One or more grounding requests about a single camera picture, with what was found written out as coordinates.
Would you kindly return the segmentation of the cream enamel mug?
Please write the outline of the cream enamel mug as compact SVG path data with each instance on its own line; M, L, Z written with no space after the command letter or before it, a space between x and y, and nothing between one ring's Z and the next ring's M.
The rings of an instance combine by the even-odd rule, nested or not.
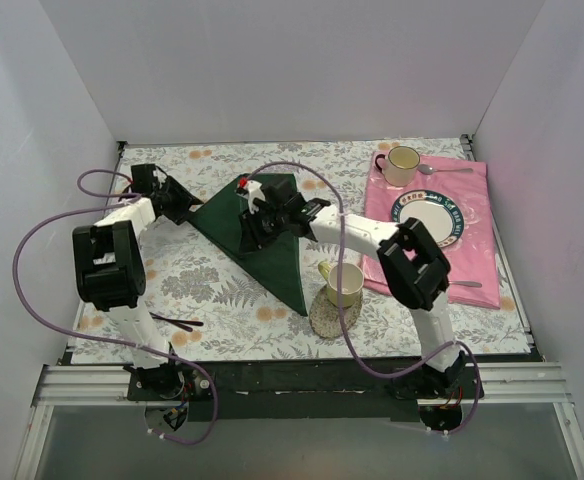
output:
M416 176L421 163L419 153L406 146L391 148L375 155L374 164L385 181L394 187L405 187Z

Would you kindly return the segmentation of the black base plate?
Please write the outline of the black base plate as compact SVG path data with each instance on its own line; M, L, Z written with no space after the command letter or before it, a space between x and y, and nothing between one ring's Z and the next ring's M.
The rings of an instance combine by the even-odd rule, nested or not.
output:
M124 369L128 400L158 407L172 429L212 419L388 418L452 430L462 421L462 401L484 395L468 358L451 375L427 366L403 375L412 358L366 362L381 375L364 372L352 359L205 362L201 371L168 361Z

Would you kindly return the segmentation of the dark green cloth napkin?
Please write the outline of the dark green cloth napkin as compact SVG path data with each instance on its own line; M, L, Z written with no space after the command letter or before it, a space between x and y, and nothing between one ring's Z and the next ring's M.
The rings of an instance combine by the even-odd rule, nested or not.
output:
M247 209L247 203L236 194L238 182L234 178L206 201L191 215L190 223L269 293L306 316L296 237L286 232L260 251L239 252L240 215Z

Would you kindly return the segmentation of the pink satin placemat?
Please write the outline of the pink satin placemat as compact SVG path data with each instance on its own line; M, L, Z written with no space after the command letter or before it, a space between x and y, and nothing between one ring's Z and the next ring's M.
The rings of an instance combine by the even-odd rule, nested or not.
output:
M436 168L472 168L473 173L418 173L406 187L389 185L375 166L370 167L364 216L389 221L395 200L411 190L431 190L451 198L461 209L465 230L461 239L443 249L451 264L450 281L476 281L482 288L451 285L451 303L498 309L501 306L499 280L492 231L492 214L487 188L487 167L481 162L423 155L424 164Z

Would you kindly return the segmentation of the speckled round coaster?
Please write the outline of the speckled round coaster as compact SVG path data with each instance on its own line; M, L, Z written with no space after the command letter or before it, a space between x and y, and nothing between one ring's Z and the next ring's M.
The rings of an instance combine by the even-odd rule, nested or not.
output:
M355 297L354 303L344 308L344 321L347 330L356 324L362 306L363 296L359 293ZM343 335L338 307L329 300L326 287L321 288L313 299L308 318L310 327L320 338L335 339Z

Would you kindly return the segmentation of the yellow-green mug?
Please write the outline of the yellow-green mug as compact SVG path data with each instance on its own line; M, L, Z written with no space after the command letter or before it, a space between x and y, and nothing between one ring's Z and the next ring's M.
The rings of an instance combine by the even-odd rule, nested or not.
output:
M327 261L322 261L318 264L318 271L326 281L325 289L329 302L337 307L338 266L332 266ZM363 285L363 271L356 264L345 262L342 265L341 278L342 306L344 308L353 306L361 299Z

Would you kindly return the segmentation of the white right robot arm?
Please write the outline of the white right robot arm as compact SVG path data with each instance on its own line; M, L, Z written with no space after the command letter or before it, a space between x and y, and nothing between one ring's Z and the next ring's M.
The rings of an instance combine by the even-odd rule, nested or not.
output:
M242 254L262 250L289 233L376 259L391 295L410 310L417 328L421 356L429 367L426 389L441 398L458 389L465 355L448 313L451 265L421 221L392 223L345 214L327 200L305 199L287 180L263 185L242 177L236 193L247 202L239 216Z

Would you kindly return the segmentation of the white plate green rim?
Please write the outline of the white plate green rim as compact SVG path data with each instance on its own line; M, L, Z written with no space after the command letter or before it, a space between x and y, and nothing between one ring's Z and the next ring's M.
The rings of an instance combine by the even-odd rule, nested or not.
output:
M448 196L431 190L411 190L399 196L392 205L391 217L397 223L409 218L419 220L440 248L459 241L465 230L460 207Z

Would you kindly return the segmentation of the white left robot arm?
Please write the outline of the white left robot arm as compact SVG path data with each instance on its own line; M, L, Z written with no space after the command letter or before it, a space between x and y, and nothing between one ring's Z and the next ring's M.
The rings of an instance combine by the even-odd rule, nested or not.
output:
M165 400L185 386L183 373L165 357L171 352L144 300L146 273L139 237L158 218L176 225L190 219L203 202L154 164L131 167L129 189L114 211L72 233L76 283L80 298L104 313L134 347L133 366L154 369L150 387Z

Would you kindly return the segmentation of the silver spoon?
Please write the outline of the silver spoon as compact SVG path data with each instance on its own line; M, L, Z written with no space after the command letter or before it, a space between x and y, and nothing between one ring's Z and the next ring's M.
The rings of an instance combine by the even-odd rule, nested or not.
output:
M443 169L436 168L428 164L420 164L417 170L423 175L434 175L437 173L473 173L472 168L453 168L453 169Z

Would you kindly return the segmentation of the purple metal spoon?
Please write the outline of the purple metal spoon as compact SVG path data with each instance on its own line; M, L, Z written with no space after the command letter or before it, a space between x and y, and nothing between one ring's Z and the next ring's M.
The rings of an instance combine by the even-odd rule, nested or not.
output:
M199 320L180 320L180 319L172 319L172 318L168 318L168 317L164 317L162 315L159 315L157 313L150 313L150 316L154 319L154 320L160 320L160 321L164 321L167 322L173 326L176 326L182 330L186 330L186 331L192 331L194 327L202 327L204 325L204 323L202 321Z

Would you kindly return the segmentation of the aluminium frame rail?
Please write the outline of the aluminium frame rail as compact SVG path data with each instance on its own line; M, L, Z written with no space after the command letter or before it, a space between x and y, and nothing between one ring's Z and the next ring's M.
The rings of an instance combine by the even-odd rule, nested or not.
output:
M395 379L363 372L352 360L272 360L206 362L223 400L219 418L379 417L422 414L445 399L454 408L473 404L550 404L560 424L568 454L584 479L584 438L562 367L557 362L524 358L511 362L467 362L447 387L435 386L421 371ZM151 390L131 366L46 366L40 375L29 424L15 472L17 479L35 477L53 410L60 406L163 407L178 400Z

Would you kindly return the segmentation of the silver fork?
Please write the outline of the silver fork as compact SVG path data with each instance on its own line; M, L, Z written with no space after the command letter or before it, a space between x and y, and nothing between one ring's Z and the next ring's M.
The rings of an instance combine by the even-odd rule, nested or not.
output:
M450 281L449 284L466 288L482 288L483 286L481 282L476 281Z

